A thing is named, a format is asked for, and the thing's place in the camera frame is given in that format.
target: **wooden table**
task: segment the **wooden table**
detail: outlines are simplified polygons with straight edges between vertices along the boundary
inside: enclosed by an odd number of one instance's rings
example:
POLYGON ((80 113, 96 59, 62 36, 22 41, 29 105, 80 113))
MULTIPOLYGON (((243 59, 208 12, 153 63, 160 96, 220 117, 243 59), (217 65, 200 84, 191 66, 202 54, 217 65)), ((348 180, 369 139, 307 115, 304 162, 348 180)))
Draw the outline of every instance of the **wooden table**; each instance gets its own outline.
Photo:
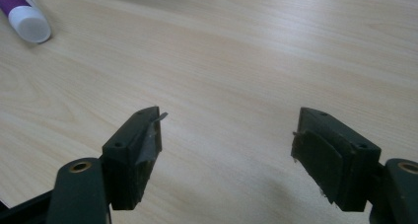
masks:
POLYGON ((160 106, 164 151, 113 223, 368 223, 290 156, 300 107, 418 161, 417 0, 37 0, 53 38, 0 23, 0 199, 53 188, 160 106))

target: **light wood grain surface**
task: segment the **light wood grain surface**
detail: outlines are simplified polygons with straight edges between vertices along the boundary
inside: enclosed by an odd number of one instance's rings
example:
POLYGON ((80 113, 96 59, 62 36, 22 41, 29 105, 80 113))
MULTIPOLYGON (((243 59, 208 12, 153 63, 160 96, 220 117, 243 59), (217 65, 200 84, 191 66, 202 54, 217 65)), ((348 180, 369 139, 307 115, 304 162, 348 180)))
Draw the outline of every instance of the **light wood grain surface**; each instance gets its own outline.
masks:
POLYGON ((36 0, 43 44, 0 20, 0 199, 53 188, 160 106, 164 151, 113 223, 368 223, 290 156, 300 107, 418 161, 418 0, 36 0))

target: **screw hole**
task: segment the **screw hole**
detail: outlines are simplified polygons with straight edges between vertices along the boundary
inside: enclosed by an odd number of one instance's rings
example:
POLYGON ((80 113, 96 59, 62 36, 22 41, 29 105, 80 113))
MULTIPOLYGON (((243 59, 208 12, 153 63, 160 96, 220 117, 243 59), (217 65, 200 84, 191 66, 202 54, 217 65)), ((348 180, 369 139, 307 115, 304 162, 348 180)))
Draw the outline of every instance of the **screw hole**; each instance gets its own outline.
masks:
POLYGON ((397 164, 400 169, 405 172, 412 173, 418 175, 418 166, 412 163, 401 162, 397 164))
POLYGON ((88 170, 92 164, 90 162, 79 162, 70 168, 71 173, 82 173, 88 170))

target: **white cap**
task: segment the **white cap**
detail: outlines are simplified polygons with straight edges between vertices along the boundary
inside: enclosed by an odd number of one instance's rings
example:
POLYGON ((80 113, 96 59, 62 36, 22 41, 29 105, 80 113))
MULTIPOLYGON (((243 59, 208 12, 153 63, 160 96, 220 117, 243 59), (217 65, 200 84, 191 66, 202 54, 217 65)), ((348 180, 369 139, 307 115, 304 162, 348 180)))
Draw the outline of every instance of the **white cap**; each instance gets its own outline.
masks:
POLYGON ((9 13, 10 25, 18 35, 33 43, 42 43, 49 39, 51 28, 40 10, 31 6, 19 6, 9 13))

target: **black plastic part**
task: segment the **black plastic part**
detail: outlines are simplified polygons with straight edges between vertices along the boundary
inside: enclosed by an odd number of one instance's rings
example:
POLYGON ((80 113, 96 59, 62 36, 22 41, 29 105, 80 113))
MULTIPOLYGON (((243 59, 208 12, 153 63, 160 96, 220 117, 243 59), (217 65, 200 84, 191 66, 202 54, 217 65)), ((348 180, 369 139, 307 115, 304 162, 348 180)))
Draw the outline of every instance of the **black plastic part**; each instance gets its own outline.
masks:
POLYGON ((364 210, 380 154, 378 146, 328 113, 301 108, 292 156, 341 210, 364 210))
POLYGON ((51 191, 41 194, 31 200, 11 209, 0 212, 1 224, 41 224, 45 223, 51 191))
POLYGON ((392 209, 387 199, 387 193, 383 186, 385 180, 385 167, 380 164, 378 171, 371 177, 371 187, 373 189, 369 193, 369 202, 373 205, 370 213, 371 224, 395 224, 392 209))
POLYGON ((103 147, 107 197, 114 210, 132 210, 141 201, 147 181, 162 151, 158 107, 129 118, 103 147))
POLYGON ((2 211, 6 211, 9 210, 9 207, 6 206, 6 204, 4 204, 2 201, 0 201, 0 213, 2 211))
POLYGON ((385 165, 383 183, 387 200, 397 223, 418 223, 418 163, 390 159, 385 165))
POLYGON ((110 223, 102 162, 84 158, 63 166, 52 191, 47 224, 110 223))

